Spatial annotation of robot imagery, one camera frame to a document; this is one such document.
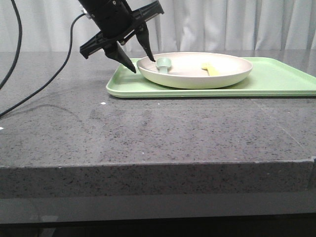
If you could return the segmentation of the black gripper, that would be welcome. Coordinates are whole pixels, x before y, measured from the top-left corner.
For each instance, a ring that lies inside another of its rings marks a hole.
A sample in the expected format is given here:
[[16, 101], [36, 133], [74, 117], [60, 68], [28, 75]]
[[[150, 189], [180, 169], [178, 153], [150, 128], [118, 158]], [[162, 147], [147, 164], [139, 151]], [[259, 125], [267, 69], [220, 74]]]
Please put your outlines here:
[[158, 0], [136, 10], [132, 10], [125, 0], [81, 0], [80, 4], [100, 29], [99, 33], [80, 47], [84, 58], [103, 49], [108, 58], [136, 73], [134, 64], [119, 46], [136, 36], [148, 58], [155, 62], [146, 22], [164, 13]]

